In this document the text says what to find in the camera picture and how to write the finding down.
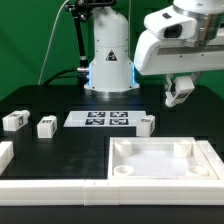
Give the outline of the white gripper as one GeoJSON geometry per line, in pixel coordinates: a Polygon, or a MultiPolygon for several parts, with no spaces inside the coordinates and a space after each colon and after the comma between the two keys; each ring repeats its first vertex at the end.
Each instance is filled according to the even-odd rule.
{"type": "Polygon", "coordinates": [[[159,40],[150,31],[144,31],[138,40],[134,65],[141,75],[167,74],[165,90],[172,93],[173,74],[194,72],[193,83],[202,76],[201,72],[224,69],[224,29],[205,47],[184,46],[181,40],[159,40]]]}

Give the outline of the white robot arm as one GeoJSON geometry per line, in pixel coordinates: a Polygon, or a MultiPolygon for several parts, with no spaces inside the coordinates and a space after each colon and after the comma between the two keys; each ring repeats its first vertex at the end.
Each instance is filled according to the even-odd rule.
{"type": "Polygon", "coordinates": [[[224,69],[224,0],[174,0],[144,18],[134,58],[128,55],[129,24],[110,7],[93,10],[95,57],[84,90],[121,97],[137,90],[135,72],[160,75],[224,69]]]}

